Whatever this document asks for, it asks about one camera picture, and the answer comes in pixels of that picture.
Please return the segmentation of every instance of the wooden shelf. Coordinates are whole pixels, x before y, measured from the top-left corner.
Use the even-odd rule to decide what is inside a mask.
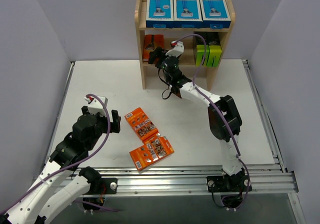
[[[148,64],[147,61],[143,61],[142,53],[144,50],[144,41],[145,41],[145,31],[186,31],[186,32],[217,32],[219,34],[220,45],[222,49],[221,58],[226,50],[229,37],[231,35],[232,29],[234,27],[236,21],[236,13],[234,10],[234,6],[231,0],[225,0],[229,15],[231,18],[231,24],[229,28],[223,29],[211,29],[211,28],[147,28],[146,27],[146,12],[147,12],[147,0],[136,0],[135,11],[134,11],[134,22],[135,22],[135,30],[136,30],[136,39],[139,51],[139,60],[140,60],[140,71],[141,71],[141,80],[142,80],[142,88],[146,89],[146,78],[147,78],[147,70],[148,67],[152,66]],[[170,50],[170,42],[175,41],[177,38],[165,38],[164,39],[164,48]],[[195,67],[195,58],[193,51],[192,39],[184,39],[184,52],[179,59],[179,65],[181,66],[190,66]],[[208,67],[205,68],[206,73],[206,83],[207,89],[210,90],[212,88],[215,76],[217,74],[218,67]]]
[[[170,50],[171,49],[170,43],[172,41],[176,41],[176,40],[177,40],[177,38],[165,38],[164,39],[164,49]],[[184,52],[179,58],[179,66],[196,66],[192,39],[191,38],[184,39],[183,45],[184,45]],[[145,67],[152,67],[153,66],[151,64],[148,64],[148,61],[146,61],[146,60],[144,60],[142,64]]]

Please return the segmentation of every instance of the orange box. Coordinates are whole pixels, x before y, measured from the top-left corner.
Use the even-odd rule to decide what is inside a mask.
[[[149,61],[150,52],[153,52],[157,47],[165,47],[164,35],[145,35],[142,60]]]
[[[145,141],[159,133],[158,129],[140,107],[125,115],[125,119],[141,141]]]
[[[138,171],[156,163],[174,153],[174,149],[165,136],[153,136],[143,146],[130,151],[130,156]]]

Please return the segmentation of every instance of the bolt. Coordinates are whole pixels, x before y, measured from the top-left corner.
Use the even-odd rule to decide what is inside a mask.
[[[116,188],[117,188],[117,183],[111,182],[111,183],[110,183],[110,189],[111,189],[111,190],[115,190]]]
[[[209,187],[214,187],[215,186],[215,182],[213,180],[208,181],[208,186]]]
[[[247,187],[248,186],[248,180],[246,179],[246,180],[244,180],[244,182],[243,182],[243,184]]]

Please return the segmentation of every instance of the box handle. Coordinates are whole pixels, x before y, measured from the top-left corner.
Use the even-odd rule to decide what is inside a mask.
[[[181,27],[182,27],[182,28],[195,28],[195,25],[192,25],[192,24],[182,24]]]
[[[154,28],[166,28],[166,24],[153,24]]]
[[[222,24],[210,24],[211,29],[222,29],[224,28],[224,25]]]

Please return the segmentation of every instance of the blue box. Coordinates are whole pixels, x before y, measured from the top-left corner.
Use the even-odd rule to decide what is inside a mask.
[[[212,29],[229,28],[231,18],[226,0],[200,0],[202,27]]]
[[[175,28],[201,28],[202,16],[199,0],[173,0]]]
[[[145,25],[147,28],[174,27],[173,0],[147,0]]]

